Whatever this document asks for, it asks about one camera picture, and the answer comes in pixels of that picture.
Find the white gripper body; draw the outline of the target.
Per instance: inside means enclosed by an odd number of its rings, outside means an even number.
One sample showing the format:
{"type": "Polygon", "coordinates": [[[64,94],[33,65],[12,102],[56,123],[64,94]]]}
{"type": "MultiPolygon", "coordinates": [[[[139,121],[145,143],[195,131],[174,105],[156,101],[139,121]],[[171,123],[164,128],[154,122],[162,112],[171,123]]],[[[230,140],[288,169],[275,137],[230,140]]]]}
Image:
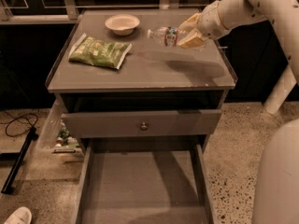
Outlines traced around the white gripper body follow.
{"type": "Polygon", "coordinates": [[[231,3],[226,0],[216,0],[206,6],[200,13],[198,30],[212,40],[228,35],[231,30],[227,27],[225,18],[228,17],[230,5],[231,3]]]}

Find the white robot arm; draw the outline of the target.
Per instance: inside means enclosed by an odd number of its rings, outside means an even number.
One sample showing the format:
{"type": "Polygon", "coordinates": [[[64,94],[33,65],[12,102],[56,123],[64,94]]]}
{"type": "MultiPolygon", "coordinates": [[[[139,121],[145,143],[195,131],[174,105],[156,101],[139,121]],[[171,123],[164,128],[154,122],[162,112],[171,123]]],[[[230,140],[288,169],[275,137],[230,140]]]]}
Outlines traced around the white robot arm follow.
{"type": "MultiPolygon", "coordinates": [[[[228,35],[235,27],[268,20],[299,77],[299,6],[297,0],[220,0],[183,22],[178,42],[196,48],[228,35]]],[[[299,119],[281,126],[263,149],[254,196],[252,224],[299,224],[299,119]]]]}

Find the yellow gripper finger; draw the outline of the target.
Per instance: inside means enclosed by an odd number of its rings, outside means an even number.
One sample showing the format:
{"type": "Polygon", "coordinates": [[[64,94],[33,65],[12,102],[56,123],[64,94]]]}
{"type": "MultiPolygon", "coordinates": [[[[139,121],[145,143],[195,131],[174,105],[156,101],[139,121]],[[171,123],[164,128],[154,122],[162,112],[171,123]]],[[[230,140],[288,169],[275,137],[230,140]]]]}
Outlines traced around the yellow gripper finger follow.
{"type": "Polygon", "coordinates": [[[203,46],[207,40],[207,36],[194,28],[189,32],[181,31],[178,35],[177,45],[182,49],[195,49],[203,46]]]}
{"type": "Polygon", "coordinates": [[[193,14],[178,27],[179,30],[190,32],[191,30],[197,27],[197,22],[199,21],[199,18],[200,18],[199,13],[193,14]]]}

